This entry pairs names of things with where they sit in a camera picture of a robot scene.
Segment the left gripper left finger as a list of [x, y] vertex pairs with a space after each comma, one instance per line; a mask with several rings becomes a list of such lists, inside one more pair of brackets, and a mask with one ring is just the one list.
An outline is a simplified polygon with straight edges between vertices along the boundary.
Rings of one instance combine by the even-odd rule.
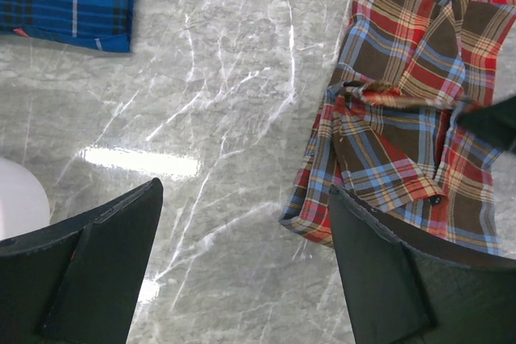
[[3, 343], [124, 343], [163, 205], [154, 178], [1, 242]]

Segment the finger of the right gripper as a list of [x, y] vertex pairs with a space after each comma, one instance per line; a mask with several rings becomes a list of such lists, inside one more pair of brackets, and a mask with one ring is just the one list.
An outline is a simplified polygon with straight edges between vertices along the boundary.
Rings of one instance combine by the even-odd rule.
[[515, 154], [515, 96], [461, 114], [458, 123], [492, 147]]

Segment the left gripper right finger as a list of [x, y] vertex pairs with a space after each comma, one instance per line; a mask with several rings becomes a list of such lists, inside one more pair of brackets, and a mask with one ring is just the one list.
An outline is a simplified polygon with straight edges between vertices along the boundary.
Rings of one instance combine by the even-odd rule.
[[356, 342], [514, 342], [512, 259], [435, 237], [338, 187], [328, 208]]

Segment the red brown plaid shirt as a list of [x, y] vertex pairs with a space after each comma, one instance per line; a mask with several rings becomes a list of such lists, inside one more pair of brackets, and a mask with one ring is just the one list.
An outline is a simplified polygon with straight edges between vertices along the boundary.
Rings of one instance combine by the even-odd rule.
[[493, 100], [515, 0], [352, 0], [338, 64], [280, 217], [331, 246], [332, 186], [429, 234], [499, 255], [500, 153], [459, 116]]

